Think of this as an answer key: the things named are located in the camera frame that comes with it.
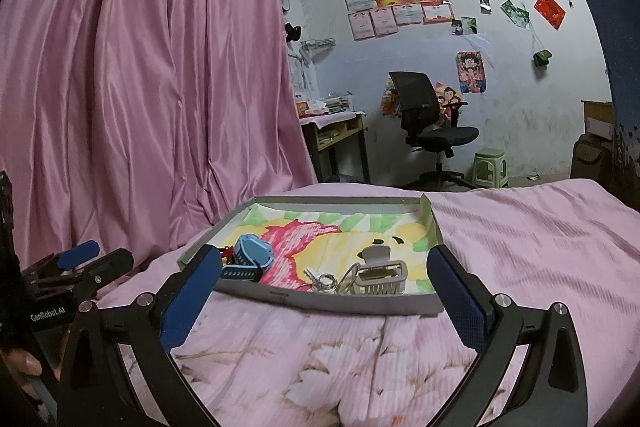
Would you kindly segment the person's left hand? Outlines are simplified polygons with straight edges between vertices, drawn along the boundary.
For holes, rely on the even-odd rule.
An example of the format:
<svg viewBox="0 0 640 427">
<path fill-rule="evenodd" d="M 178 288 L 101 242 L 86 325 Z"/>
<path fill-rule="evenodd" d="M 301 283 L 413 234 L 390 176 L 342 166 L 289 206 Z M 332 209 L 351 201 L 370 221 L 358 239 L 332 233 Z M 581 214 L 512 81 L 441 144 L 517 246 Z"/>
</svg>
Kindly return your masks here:
<svg viewBox="0 0 640 427">
<path fill-rule="evenodd" d="M 61 378 L 68 335 L 70 335 L 70 329 L 63 327 L 62 329 L 53 329 L 51 332 L 44 332 L 40 336 L 40 339 L 44 341 L 43 352 L 47 355 L 56 379 Z M 42 373 L 42 365 L 37 358 L 24 349 L 1 351 L 1 356 L 14 381 L 24 392 L 36 399 L 37 394 L 28 377 L 36 378 Z"/>
</svg>

